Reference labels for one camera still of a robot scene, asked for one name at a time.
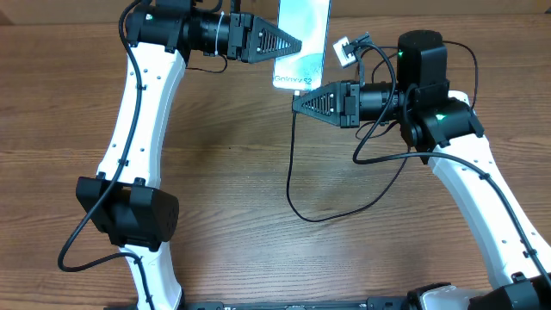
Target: white connector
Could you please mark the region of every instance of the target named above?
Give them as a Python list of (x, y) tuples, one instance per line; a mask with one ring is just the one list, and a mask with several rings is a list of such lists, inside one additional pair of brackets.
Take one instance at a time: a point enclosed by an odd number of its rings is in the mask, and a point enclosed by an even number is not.
[(337, 54), (338, 61), (341, 63), (341, 66), (343, 68), (346, 68), (347, 66), (357, 62), (356, 56), (353, 53), (344, 53), (344, 47), (347, 45), (349, 45), (347, 37), (343, 37), (341, 40), (338, 40), (333, 44), (333, 48), (335, 49), (335, 53)]

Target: tabletop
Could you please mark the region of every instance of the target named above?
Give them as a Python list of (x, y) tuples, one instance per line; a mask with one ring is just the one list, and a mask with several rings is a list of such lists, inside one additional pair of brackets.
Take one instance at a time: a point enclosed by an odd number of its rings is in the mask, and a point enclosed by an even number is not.
[[(551, 17), (335, 18), (328, 42), (369, 31), (396, 44), (434, 29), (471, 47), (480, 64), (477, 114), (497, 164), (526, 214), (551, 240)], [(126, 74), (114, 24), (0, 28), (0, 308), (101, 309), (136, 300), (126, 262), (67, 274), (59, 250), (84, 216), (75, 197), (114, 129)], [(366, 57), (367, 71), (379, 62)], [(220, 59), (192, 53), (190, 66)], [(285, 198), (291, 95), (271, 85), (272, 63), (230, 62), (224, 74), (186, 71), (170, 113), (161, 189), (180, 201), (172, 261), (187, 301), (361, 300), (433, 282), (489, 289), (472, 233), (419, 159), (369, 210), (323, 224), (301, 221)], [(355, 78), (331, 45), (324, 84)], [(381, 67), (377, 80), (389, 81)], [(451, 88), (471, 98), (469, 53), (449, 46)], [(358, 166), (355, 130), (299, 115), (291, 196), (309, 217), (357, 208), (399, 163)], [(398, 128), (362, 157), (403, 152)], [(117, 251), (87, 225), (67, 264)]]

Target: wooden surface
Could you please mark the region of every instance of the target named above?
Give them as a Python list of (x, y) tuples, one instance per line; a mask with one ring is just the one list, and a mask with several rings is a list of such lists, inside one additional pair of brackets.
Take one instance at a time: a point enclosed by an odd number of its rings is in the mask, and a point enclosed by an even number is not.
[[(477, 112), (497, 163), (536, 228), (551, 241), (551, 19), (548, 15), (333, 19), (329, 42), (369, 31), (395, 44), (430, 28), (480, 63)], [(57, 269), (84, 216), (79, 176), (93, 177), (111, 137), (126, 59), (116, 26), (0, 28), (0, 308), (101, 309), (135, 297), (126, 262), (77, 274)], [(367, 57), (370, 67), (377, 57)], [(193, 53), (191, 65), (218, 68)], [(417, 159), (369, 211), (326, 224), (300, 221), (285, 200), (290, 96), (271, 63), (187, 71), (170, 114), (162, 189), (180, 200), (172, 259), (188, 301), (357, 300), (449, 281), (489, 288), (474, 239), (449, 193)], [(470, 55), (449, 48), (452, 88), (472, 95)], [(353, 78), (327, 53), (325, 82)], [(388, 80), (385, 70), (378, 79)], [(351, 163), (357, 141), (298, 117), (292, 196), (307, 216), (356, 208), (399, 163)], [(403, 152), (398, 132), (363, 156)], [(116, 251), (88, 225), (67, 263)]]
[[(0, 0), (0, 25), (118, 22), (131, 0)], [(199, 6), (212, 8), (218, 0)], [(277, 18), (279, 0), (242, 0), (241, 9)], [(551, 0), (333, 0), (331, 17), (432, 16), (544, 13)], [(230, 0), (223, 10), (230, 9)]]

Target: smartphone box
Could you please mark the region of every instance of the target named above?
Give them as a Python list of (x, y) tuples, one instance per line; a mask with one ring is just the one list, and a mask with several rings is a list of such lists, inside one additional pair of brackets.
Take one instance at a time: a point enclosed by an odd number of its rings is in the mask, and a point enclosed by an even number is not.
[(315, 90), (321, 86), (330, 11), (331, 0), (280, 0), (278, 27), (301, 40), (302, 50), (275, 60), (275, 87)]

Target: wall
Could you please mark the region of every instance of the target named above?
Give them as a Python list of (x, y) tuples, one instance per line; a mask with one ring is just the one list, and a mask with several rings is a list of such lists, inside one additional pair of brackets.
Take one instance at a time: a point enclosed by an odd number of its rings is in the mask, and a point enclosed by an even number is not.
[[(229, 0), (225, 0), (225, 11)], [(0, 0), (0, 24), (116, 22), (130, 0)], [(201, 6), (213, 7), (216, 0)], [(242, 10), (277, 17), (278, 0), (243, 0)], [(551, 0), (333, 0), (331, 17), (543, 13)]]

